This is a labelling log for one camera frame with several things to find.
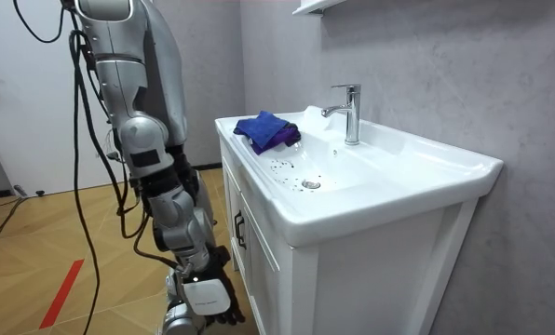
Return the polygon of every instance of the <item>cabinet handle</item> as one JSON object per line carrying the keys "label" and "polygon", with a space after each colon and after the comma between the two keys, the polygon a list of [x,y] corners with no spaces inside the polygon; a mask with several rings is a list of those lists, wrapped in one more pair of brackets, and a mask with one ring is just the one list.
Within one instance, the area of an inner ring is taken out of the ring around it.
{"label": "cabinet handle", "polygon": [[237,220],[238,220],[238,218],[242,218],[242,211],[240,211],[240,210],[238,211],[238,214],[234,216],[233,225],[234,225],[234,231],[235,232],[237,232]]}
{"label": "cabinet handle", "polygon": [[244,223],[244,218],[240,216],[240,221],[237,222],[237,239],[238,239],[238,245],[243,247],[246,250],[247,244],[244,242],[244,236],[240,233],[240,226],[243,223]]}

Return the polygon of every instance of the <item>white sink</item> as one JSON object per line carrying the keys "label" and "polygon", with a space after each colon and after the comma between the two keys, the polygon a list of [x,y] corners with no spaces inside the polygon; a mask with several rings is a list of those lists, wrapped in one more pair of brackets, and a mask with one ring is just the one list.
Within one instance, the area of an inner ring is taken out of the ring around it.
{"label": "white sink", "polygon": [[[223,141],[259,187],[267,210],[285,222],[286,241],[299,247],[444,208],[488,194],[503,162],[390,127],[361,121],[360,141],[344,144],[345,115],[330,118],[309,106],[277,114],[295,123],[302,140],[257,155],[233,130],[237,121],[216,120]],[[303,181],[320,183],[305,188]]]}

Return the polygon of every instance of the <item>sink drain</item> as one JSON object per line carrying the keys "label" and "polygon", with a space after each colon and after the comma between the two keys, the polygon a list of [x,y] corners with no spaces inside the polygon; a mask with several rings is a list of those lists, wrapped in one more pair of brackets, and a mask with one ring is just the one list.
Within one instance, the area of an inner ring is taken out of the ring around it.
{"label": "sink drain", "polygon": [[307,189],[315,190],[321,187],[321,183],[318,181],[303,180],[303,187]]}

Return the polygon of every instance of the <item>faucet handle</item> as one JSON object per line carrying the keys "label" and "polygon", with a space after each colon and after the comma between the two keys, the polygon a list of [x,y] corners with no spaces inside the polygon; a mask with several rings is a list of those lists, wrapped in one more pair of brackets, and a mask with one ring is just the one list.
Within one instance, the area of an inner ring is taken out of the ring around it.
{"label": "faucet handle", "polygon": [[342,85],[334,85],[332,88],[336,87],[345,87],[345,92],[347,94],[355,94],[360,93],[361,84],[342,84]]}

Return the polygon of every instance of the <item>white shelf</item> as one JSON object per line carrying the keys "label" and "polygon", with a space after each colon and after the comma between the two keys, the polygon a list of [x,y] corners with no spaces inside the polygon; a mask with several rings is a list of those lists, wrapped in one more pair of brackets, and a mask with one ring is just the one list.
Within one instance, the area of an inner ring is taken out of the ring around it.
{"label": "white shelf", "polygon": [[327,7],[337,5],[345,0],[301,0],[298,9],[294,10],[293,15],[322,14]]}

